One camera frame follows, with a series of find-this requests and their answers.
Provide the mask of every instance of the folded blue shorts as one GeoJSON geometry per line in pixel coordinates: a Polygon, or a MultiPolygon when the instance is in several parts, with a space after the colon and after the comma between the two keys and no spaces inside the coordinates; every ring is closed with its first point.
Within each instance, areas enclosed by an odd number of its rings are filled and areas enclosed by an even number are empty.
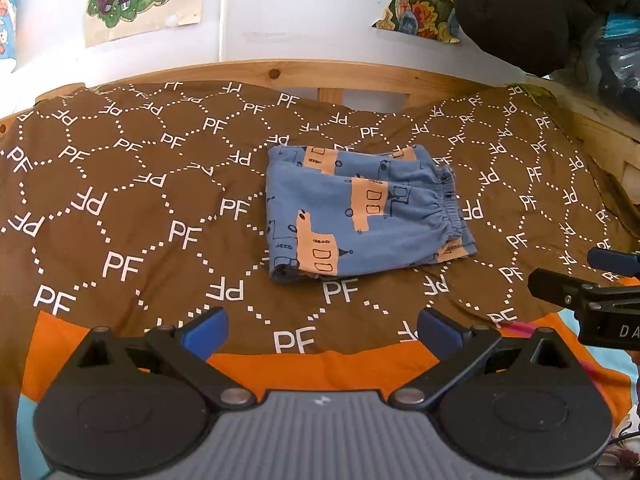
{"type": "Polygon", "coordinates": [[[270,275],[278,282],[476,253],[452,169],[422,146],[381,155],[275,146],[266,181],[270,275]]]}

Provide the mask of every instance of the white wall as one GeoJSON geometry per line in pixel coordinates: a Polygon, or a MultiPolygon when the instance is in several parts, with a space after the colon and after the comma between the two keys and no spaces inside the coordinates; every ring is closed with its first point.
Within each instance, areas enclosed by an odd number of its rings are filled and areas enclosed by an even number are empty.
{"type": "MultiPolygon", "coordinates": [[[[137,73],[218,60],[220,0],[204,0],[197,25],[84,47],[87,0],[20,0],[18,63],[0,76],[0,115],[63,84],[93,86],[137,73]]],[[[524,74],[468,38],[441,44],[371,28],[388,0],[229,0],[225,57],[316,58],[407,66],[488,84],[524,74]]]]}

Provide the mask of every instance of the gray ribbed panel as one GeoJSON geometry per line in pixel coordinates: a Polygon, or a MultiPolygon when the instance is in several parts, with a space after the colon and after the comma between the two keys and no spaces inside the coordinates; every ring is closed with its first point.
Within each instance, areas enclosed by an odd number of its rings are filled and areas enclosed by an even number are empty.
{"type": "MultiPolygon", "coordinates": [[[[273,392],[254,410],[223,415],[190,457],[146,480],[507,478],[459,457],[426,416],[394,410],[375,392],[273,392]]],[[[592,470],[557,479],[602,480],[592,470]]]]}

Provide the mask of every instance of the brown bedsheet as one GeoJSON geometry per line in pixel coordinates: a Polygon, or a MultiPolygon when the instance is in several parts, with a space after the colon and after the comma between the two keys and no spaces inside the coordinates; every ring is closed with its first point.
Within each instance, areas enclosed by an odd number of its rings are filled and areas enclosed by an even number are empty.
{"type": "MultiPolygon", "coordinates": [[[[353,354],[415,340],[425,306],[467,325],[538,320],[558,309],[529,295],[533,269],[610,283],[586,253],[630,243],[587,158],[517,86],[397,114],[235,82],[103,87],[39,103],[0,155],[3,413],[15,409],[40,311],[141,335],[223,306],[222,352],[353,354]],[[478,254],[273,283],[264,171],[280,142],[367,153],[422,144],[454,168],[478,254]]],[[[15,419],[2,423],[15,431],[15,419]]]]}

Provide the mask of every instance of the wooden bed frame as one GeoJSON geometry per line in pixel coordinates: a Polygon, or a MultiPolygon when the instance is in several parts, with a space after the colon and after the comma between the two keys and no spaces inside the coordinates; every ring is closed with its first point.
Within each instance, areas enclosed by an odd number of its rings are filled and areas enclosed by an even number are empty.
{"type": "MultiPolygon", "coordinates": [[[[230,61],[162,70],[132,76],[119,83],[229,80],[269,88],[316,88],[318,100],[342,104],[343,91],[368,90],[404,94],[404,107],[473,94],[486,85],[422,70],[390,65],[330,60],[267,59],[230,61]]],[[[635,203],[640,203],[640,126],[564,86],[529,77],[526,84],[548,89],[562,108],[562,127],[580,139],[585,149],[617,178],[635,203]]],[[[36,102],[68,95],[84,84],[66,85],[46,92],[36,102]]],[[[0,136],[20,113],[0,120],[0,136]]]]}

